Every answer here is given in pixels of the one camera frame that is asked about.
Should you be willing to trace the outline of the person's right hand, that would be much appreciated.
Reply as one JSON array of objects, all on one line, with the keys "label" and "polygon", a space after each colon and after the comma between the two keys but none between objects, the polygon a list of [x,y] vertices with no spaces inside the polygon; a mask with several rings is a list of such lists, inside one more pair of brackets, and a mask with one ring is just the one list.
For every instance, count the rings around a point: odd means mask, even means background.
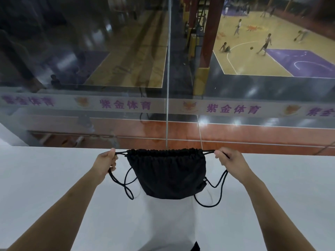
[{"label": "person's right hand", "polygon": [[253,174],[241,152],[230,148],[230,157],[216,157],[228,173],[230,173],[241,184],[245,184],[248,178]]}]

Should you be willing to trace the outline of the person's right forearm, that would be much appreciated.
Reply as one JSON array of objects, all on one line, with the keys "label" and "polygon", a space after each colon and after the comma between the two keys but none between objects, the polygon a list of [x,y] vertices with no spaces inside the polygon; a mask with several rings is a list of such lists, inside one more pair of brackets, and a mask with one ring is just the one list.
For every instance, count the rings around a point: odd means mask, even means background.
[{"label": "person's right forearm", "polygon": [[240,182],[252,202],[267,251],[316,251],[252,170]]}]

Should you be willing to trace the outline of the yellow pillar padding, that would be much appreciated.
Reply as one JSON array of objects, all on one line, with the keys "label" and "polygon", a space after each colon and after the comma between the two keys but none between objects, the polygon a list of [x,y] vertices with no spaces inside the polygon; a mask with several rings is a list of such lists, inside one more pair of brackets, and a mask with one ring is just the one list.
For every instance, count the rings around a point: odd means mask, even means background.
[{"label": "yellow pillar padding", "polygon": [[193,95],[202,96],[206,89],[209,67],[199,67],[195,72]]}]

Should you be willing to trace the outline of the person's left forearm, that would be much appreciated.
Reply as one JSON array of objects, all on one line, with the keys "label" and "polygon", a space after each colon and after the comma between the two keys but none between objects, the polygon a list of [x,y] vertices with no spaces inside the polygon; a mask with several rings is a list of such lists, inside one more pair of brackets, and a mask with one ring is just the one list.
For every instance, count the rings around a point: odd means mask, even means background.
[{"label": "person's left forearm", "polygon": [[93,194],[107,172],[91,168],[6,251],[71,251]]}]

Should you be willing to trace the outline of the glass railing panel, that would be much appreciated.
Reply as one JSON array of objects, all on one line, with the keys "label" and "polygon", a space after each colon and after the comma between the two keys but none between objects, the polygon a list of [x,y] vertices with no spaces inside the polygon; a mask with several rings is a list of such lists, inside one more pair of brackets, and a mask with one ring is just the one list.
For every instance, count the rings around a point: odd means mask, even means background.
[{"label": "glass railing panel", "polygon": [[[0,92],[165,98],[171,0],[0,0]],[[51,86],[55,74],[61,90]],[[11,146],[165,148],[165,114],[0,106]]]},{"label": "glass railing panel", "polygon": [[265,33],[229,38],[232,53],[212,53],[204,92],[193,96],[195,69],[198,67],[200,47],[196,58],[187,62],[181,59],[181,20],[179,0],[171,0],[171,35],[169,62],[169,101],[172,98],[232,101],[270,106],[270,113],[237,113],[228,115],[197,112],[172,114],[166,131],[166,147],[169,149],[227,146],[244,153],[268,153],[288,155],[335,156],[335,117],[284,116],[275,104],[335,106],[335,68],[326,74],[322,61],[318,65],[305,51],[325,59],[335,66],[335,40],[312,33],[302,43],[294,43],[292,34],[297,26],[277,17],[264,19],[274,35],[274,53],[284,52],[283,58],[257,55]]}]

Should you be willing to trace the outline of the person's white shirt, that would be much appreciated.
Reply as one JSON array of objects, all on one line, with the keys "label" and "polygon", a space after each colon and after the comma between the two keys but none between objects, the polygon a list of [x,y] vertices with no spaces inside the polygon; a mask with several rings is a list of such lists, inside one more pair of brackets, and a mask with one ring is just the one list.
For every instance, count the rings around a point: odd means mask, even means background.
[{"label": "person's white shirt", "polygon": [[138,181],[131,185],[141,219],[128,244],[131,251],[192,251],[196,244],[195,207],[192,197],[158,199],[144,192]]}]

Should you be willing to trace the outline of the red steel pillar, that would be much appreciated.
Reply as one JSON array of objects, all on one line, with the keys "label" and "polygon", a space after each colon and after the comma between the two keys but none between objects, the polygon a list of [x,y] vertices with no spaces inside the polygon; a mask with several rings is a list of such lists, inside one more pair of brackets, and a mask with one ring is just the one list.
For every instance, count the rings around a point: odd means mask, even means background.
[{"label": "red steel pillar", "polygon": [[210,0],[199,68],[208,68],[210,65],[223,6],[224,0]]}]

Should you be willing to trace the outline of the person's left hand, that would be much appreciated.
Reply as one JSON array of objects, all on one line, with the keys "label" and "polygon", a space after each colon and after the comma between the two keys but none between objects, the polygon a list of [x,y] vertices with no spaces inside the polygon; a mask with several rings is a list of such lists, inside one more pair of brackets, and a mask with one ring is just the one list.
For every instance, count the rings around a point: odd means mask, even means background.
[{"label": "person's left hand", "polygon": [[116,169],[116,161],[118,156],[107,157],[107,152],[101,153],[97,156],[91,171],[94,173],[98,184],[102,183],[109,171],[113,172]]}]

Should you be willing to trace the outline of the frosted banner strip on glass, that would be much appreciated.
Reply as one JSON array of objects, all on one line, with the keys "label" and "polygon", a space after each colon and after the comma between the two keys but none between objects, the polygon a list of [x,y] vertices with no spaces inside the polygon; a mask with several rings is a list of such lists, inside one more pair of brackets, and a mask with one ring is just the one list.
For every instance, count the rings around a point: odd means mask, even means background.
[{"label": "frosted banner strip on glass", "polygon": [[335,120],[335,103],[0,92],[0,106],[53,110]]}]

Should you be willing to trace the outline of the yellow padded post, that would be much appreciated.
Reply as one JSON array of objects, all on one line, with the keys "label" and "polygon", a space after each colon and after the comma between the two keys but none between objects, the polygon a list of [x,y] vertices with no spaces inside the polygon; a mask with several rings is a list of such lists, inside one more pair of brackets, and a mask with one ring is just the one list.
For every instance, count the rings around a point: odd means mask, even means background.
[{"label": "yellow padded post", "polygon": [[202,27],[187,29],[185,52],[189,59],[195,57],[196,47],[201,46],[200,39],[203,38],[203,36],[204,31]]}]

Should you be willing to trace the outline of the black drawstring bag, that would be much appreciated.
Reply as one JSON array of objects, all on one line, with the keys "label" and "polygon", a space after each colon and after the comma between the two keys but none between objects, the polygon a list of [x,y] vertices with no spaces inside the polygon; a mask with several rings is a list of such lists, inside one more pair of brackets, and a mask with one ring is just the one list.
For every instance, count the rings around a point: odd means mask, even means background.
[{"label": "black drawstring bag", "polygon": [[[145,150],[131,149],[116,152],[127,158],[130,168],[124,182],[121,183],[108,170],[111,179],[122,186],[129,199],[134,200],[134,195],[128,185],[139,181],[146,195],[158,199],[184,199],[193,196],[202,207],[212,208],[219,205],[222,199],[223,185],[228,175],[225,170],[218,183],[214,186],[206,177],[205,155],[214,153],[214,150],[179,149],[179,150]],[[220,187],[220,198],[214,205],[201,204],[196,195],[203,191],[209,184],[212,188]]]}]

